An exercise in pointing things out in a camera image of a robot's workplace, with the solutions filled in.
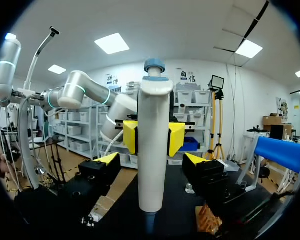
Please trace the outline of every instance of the tripod stand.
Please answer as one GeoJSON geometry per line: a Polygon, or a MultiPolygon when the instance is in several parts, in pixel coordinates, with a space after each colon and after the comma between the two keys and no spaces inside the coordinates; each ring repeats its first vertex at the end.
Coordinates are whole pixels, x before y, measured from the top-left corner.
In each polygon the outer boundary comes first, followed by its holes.
{"type": "Polygon", "coordinates": [[[223,98],[224,93],[222,90],[215,90],[210,89],[212,92],[212,128],[211,128],[211,139],[210,139],[210,146],[209,150],[205,153],[204,158],[207,160],[214,160],[214,159],[220,159],[220,153],[222,155],[222,160],[225,159],[225,152],[224,148],[222,147],[221,140],[222,140],[222,128],[223,128],[223,98]],[[215,136],[215,128],[216,128],[216,100],[219,100],[219,117],[220,117],[220,123],[219,123],[219,133],[218,133],[218,143],[214,147],[214,136],[215,136]]]}

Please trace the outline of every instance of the wooden floor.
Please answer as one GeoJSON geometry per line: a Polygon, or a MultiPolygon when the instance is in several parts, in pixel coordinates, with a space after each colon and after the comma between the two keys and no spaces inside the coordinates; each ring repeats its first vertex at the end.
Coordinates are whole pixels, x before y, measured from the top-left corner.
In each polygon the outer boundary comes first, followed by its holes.
{"type": "MultiPolygon", "coordinates": [[[[85,161],[87,158],[85,158],[81,155],[75,154],[73,152],[67,151],[66,149],[64,149],[63,147],[60,147],[60,146],[58,147],[58,150],[59,150],[59,155],[60,155],[61,162],[62,162],[62,168],[63,168],[63,171],[65,172],[65,180],[68,181],[71,178],[73,178],[75,176],[75,174],[78,172],[78,165],[81,162],[85,161]]],[[[51,159],[52,152],[51,152],[50,147],[47,148],[47,152],[48,152],[49,158],[51,159]]],[[[53,146],[53,152],[55,154],[55,157],[57,157],[55,146],[53,146]]],[[[39,159],[41,160],[41,163],[45,166],[45,168],[49,169],[49,167],[48,167],[49,164],[47,161],[45,149],[44,148],[42,148],[41,150],[37,149],[36,153],[39,155],[39,159]]],[[[19,159],[15,163],[15,165],[16,165],[17,169],[20,170],[21,169],[21,160],[19,159]]],[[[53,166],[52,166],[52,172],[54,175],[56,175],[53,166]]],[[[126,190],[128,185],[131,183],[131,181],[135,178],[136,175],[137,175],[137,170],[123,168],[120,171],[120,173],[118,174],[114,183],[112,184],[111,189],[110,189],[109,193],[107,194],[107,196],[102,196],[99,199],[99,201],[97,202],[97,204],[95,206],[94,211],[96,213],[100,214],[101,216],[104,216],[108,212],[108,210],[113,206],[113,204],[118,200],[118,198],[122,195],[122,193],[126,190]]],[[[20,173],[18,174],[18,179],[20,181],[20,185],[23,188],[29,187],[30,184],[29,184],[28,180],[26,178],[22,177],[22,175],[20,173]]],[[[47,179],[47,178],[44,176],[42,179],[43,184],[46,183],[44,181],[45,179],[47,179]]],[[[2,183],[6,187],[7,192],[10,195],[10,197],[13,199],[17,194],[17,187],[14,184],[14,182],[11,180],[11,176],[9,174],[7,174],[6,178],[2,180],[2,183]]]]}

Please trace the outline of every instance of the black table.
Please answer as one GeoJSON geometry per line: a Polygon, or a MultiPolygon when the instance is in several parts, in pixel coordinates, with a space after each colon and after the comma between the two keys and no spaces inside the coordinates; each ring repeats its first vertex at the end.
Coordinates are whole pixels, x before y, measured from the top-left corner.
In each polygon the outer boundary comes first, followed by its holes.
{"type": "MultiPolygon", "coordinates": [[[[230,182],[235,183],[239,172],[229,172],[230,182]]],[[[252,182],[249,176],[245,181],[252,182]]],[[[202,197],[187,194],[187,179],[181,166],[168,165],[166,168],[165,188],[162,209],[156,214],[154,231],[160,237],[185,236],[197,231],[195,207],[202,206],[202,197]]],[[[270,193],[258,184],[257,189],[246,193],[229,203],[228,216],[235,217],[249,213],[270,193]]],[[[139,209],[138,176],[134,178],[122,196],[96,226],[97,233],[109,238],[144,235],[144,217],[139,209]]]]}

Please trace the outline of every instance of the robotic arm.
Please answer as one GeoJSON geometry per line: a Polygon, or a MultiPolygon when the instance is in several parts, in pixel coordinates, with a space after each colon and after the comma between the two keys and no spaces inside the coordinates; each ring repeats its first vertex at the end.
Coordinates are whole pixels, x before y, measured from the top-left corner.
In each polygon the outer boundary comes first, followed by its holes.
{"type": "MultiPolygon", "coordinates": [[[[86,95],[111,107],[100,131],[107,142],[112,142],[121,131],[116,129],[116,120],[127,120],[128,115],[138,112],[139,206],[149,214],[150,221],[154,220],[163,202],[169,134],[169,95],[173,90],[173,82],[161,77],[165,65],[158,59],[150,59],[145,63],[144,70],[148,72],[148,76],[142,79],[138,106],[136,100],[110,91],[82,71],[72,71],[64,87],[41,94],[29,89],[14,91],[12,81],[20,51],[21,45],[17,40],[6,40],[3,44],[4,54],[0,61],[0,104],[3,107],[9,103],[20,104],[18,130],[21,152],[33,188],[39,187],[39,181],[28,143],[29,105],[41,106],[44,111],[54,108],[79,109],[86,95]]],[[[27,79],[25,86],[29,85],[30,80],[27,79]]]]}

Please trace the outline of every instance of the white wall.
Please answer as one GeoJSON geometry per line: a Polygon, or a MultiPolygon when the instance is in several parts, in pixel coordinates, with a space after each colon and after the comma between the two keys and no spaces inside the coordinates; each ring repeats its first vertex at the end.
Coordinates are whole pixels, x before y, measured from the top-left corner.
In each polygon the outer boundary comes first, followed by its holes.
{"type": "MultiPolygon", "coordinates": [[[[17,90],[18,88],[23,88],[24,87],[24,83],[25,83],[24,78],[15,76],[13,79],[13,83],[12,86],[14,88],[14,90],[17,90]]],[[[47,85],[46,83],[43,82],[39,82],[39,81],[35,81],[33,80],[31,82],[31,90],[32,91],[36,91],[37,93],[41,93],[44,90],[50,89],[52,88],[52,86],[47,85]]],[[[6,110],[5,109],[1,109],[0,107],[0,127],[6,127],[7,126],[7,122],[6,122],[6,110]]]]}
{"type": "MultiPolygon", "coordinates": [[[[244,68],[236,68],[230,65],[229,75],[225,64],[201,61],[201,60],[166,60],[166,72],[163,74],[173,80],[175,84],[180,82],[176,77],[175,70],[183,68],[186,71],[197,73],[197,84],[207,90],[212,75],[225,78],[224,100],[223,100],[223,139],[225,154],[230,149],[233,132],[234,107],[231,83],[233,88],[236,82],[235,92],[235,151],[237,158],[241,154],[240,144],[243,133],[256,125],[262,128],[262,117],[270,113],[277,113],[276,97],[290,101],[289,89],[277,81],[264,75],[258,74],[244,68]]],[[[118,77],[118,84],[124,86],[126,83],[139,82],[147,75],[144,71],[144,63],[124,64],[104,69],[87,72],[87,74],[101,85],[107,85],[107,74],[118,77]]]]}

